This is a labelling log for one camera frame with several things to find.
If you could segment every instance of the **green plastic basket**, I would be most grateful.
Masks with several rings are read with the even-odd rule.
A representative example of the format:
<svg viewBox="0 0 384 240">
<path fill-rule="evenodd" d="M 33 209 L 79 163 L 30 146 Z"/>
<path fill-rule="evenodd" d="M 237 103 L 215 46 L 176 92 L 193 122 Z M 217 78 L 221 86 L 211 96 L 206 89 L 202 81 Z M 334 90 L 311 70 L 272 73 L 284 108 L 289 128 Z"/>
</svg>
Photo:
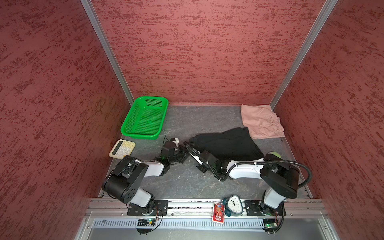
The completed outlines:
<svg viewBox="0 0 384 240">
<path fill-rule="evenodd" d="M 139 97 L 128 112 L 121 133 L 136 139 L 155 140 L 159 137 L 168 108 L 168 99 Z"/>
</svg>

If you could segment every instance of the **aluminum frame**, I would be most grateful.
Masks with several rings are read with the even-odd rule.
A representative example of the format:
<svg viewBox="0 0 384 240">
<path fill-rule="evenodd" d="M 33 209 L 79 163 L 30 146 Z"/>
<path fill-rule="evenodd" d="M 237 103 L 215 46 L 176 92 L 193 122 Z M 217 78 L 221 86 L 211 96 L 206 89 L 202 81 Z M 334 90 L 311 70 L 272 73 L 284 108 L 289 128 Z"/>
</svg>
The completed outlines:
<svg viewBox="0 0 384 240">
<path fill-rule="evenodd" d="M 316 39 L 317 35 L 319 34 L 321 28 L 324 26 L 325 21 L 328 19 L 329 15 L 331 14 L 334 6 L 338 0 L 326 0 L 323 7 L 321 8 L 319 15 L 317 16 L 316 20 L 314 21 L 312 28 L 310 29 L 307 37 L 305 38 L 303 44 L 301 45 L 301 48 L 299 52 L 296 55 L 296 58 L 293 60 L 291 67 L 289 68 L 287 74 L 284 77 L 284 80 L 282 81 L 279 89 L 275 93 L 275 96 L 272 98 L 272 101 L 270 103 L 271 108 L 274 109 L 276 107 L 277 102 L 280 100 L 281 96 L 284 93 L 284 90 L 287 88 L 288 84 L 293 78 L 293 75 L 299 68 L 301 62 L 303 61 L 305 55 L 309 51 L 309 49 L 312 46 L 312 43 Z"/>
<path fill-rule="evenodd" d="M 121 68 L 119 66 L 119 63 L 115 57 L 115 54 L 113 53 L 113 50 L 111 48 L 111 45 L 109 44 L 109 41 L 107 39 L 107 36 L 104 33 L 103 27 L 101 26 L 101 23 L 99 21 L 99 18 L 97 17 L 95 8 L 93 7 L 90 0 L 80 0 L 85 12 L 88 15 L 89 20 L 91 21 L 91 24 L 93 26 L 93 29 L 96 32 L 97 37 L 100 40 L 100 43 L 105 51 L 105 54 L 107 55 L 109 62 L 112 65 L 112 68 L 116 74 L 116 77 L 118 78 L 120 85 L 125 93 L 125 96 L 127 97 L 130 105 L 132 106 L 134 102 L 134 98 L 132 95 L 131 90 L 129 89 L 128 83 L 125 80 L 125 77 L 121 71 Z"/>
<path fill-rule="evenodd" d="M 199 198 L 180 198 L 180 199 L 157 199 L 168 200 L 168 212 L 164 218 L 211 218 L 213 202 L 221 201 L 222 199 L 199 199 Z M 245 200 L 255 199 L 241 199 L 245 207 Z M 321 199 L 286 199 L 284 200 L 285 210 L 287 213 L 286 218 L 315 218 L 319 219 L 321 226 L 324 226 L 322 231 L 327 240 L 339 240 L 332 223 L 330 222 L 329 215 L 322 203 Z M 88 209 L 83 218 L 83 222 L 79 228 L 75 240 L 87 240 L 93 223 L 97 218 L 137 218 L 138 216 L 127 216 L 127 207 L 122 202 L 111 198 L 93 198 L 89 203 Z M 238 217 L 228 217 L 238 219 L 260 219 L 260 218 L 274 218 L 268 216 L 247 216 L 244 212 Z"/>
</svg>

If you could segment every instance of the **clock face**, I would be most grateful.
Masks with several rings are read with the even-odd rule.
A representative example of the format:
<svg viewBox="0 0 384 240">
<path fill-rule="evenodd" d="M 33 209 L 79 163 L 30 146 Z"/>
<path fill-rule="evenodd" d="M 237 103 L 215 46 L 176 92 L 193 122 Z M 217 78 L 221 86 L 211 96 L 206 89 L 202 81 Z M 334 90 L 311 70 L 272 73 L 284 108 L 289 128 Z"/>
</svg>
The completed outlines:
<svg viewBox="0 0 384 240">
<path fill-rule="evenodd" d="M 243 205 L 241 204 L 240 198 L 238 196 L 232 196 L 228 199 L 228 208 L 236 214 L 241 214 L 243 212 Z"/>
</svg>

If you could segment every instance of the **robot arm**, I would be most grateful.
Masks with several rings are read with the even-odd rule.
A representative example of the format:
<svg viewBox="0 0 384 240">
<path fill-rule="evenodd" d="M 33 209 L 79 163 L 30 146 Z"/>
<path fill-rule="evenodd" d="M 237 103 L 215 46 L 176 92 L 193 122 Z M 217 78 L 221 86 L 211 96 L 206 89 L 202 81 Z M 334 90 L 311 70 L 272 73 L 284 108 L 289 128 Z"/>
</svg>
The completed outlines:
<svg viewBox="0 0 384 240">
<path fill-rule="evenodd" d="M 184 143 L 190 155 L 199 163 L 197 166 L 202 172 L 210 170 L 219 181 L 228 177 L 233 179 L 241 177 L 263 179 L 270 188 L 264 192 L 260 202 L 260 210 L 269 215 L 272 209 L 279 207 L 286 198 L 296 198 L 297 189 L 306 185 L 312 178 L 309 168 L 297 162 L 285 161 L 276 152 L 268 153 L 264 158 L 254 161 L 237 162 L 218 160 L 208 151 L 201 154 L 196 149 Z M 300 171 L 294 166 L 301 166 L 308 172 L 308 178 L 298 184 Z"/>
<path fill-rule="evenodd" d="M 152 161 L 141 161 L 131 156 L 125 156 L 104 180 L 102 189 L 114 199 L 127 204 L 138 205 L 143 214 L 152 212 L 154 196 L 140 188 L 144 177 L 162 176 L 170 165 L 186 159 L 187 151 L 183 146 L 177 146 L 178 139 L 171 139 L 162 146 L 159 157 Z"/>
<path fill-rule="evenodd" d="M 154 196 L 139 187 L 143 178 L 164 175 L 171 164 L 183 163 L 189 153 L 199 163 L 198 169 L 202 172 L 209 169 L 219 181 L 225 181 L 228 177 L 263 179 L 270 188 L 264 192 L 260 210 L 268 215 L 278 208 L 284 199 L 296 198 L 297 189 L 306 185 L 312 177 L 307 166 L 282 160 L 276 153 L 269 153 L 262 159 L 248 162 L 222 161 L 207 151 L 200 154 L 186 142 L 184 145 L 177 144 L 178 139 L 165 142 L 160 156 L 148 162 L 125 156 L 104 180 L 102 189 L 125 204 L 130 202 L 138 205 L 143 214 L 150 213 L 154 207 Z M 308 178 L 301 184 L 298 184 L 299 169 L 294 165 L 308 171 Z"/>
</svg>

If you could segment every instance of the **gray table surface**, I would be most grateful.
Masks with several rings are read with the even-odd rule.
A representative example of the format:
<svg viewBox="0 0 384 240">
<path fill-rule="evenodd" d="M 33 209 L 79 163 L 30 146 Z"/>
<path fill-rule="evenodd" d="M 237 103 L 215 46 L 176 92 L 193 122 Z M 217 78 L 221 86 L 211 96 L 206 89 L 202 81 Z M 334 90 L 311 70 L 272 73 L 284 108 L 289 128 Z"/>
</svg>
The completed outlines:
<svg viewBox="0 0 384 240">
<path fill-rule="evenodd" d="M 145 161 L 159 155 L 164 136 L 183 142 L 200 133 L 223 132 L 235 127 L 244 127 L 239 106 L 169 106 L 157 140 L 125 136 L 123 139 L 135 142 L 131 156 Z M 264 154 L 276 151 L 283 159 L 290 160 L 281 138 L 256 139 L 254 142 Z M 236 194 L 241 198 L 260 199 L 269 187 L 263 180 L 251 178 L 219 182 L 211 172 L 203 174 L 197 165 L 190 156 L 184 164 L 172 165 L 164 176 L 144 178 L 141 188 L 156 198 L 223 198 Z M 308 198 L 304 188 L 298 192 L 298 198 Z"/>
</svg>

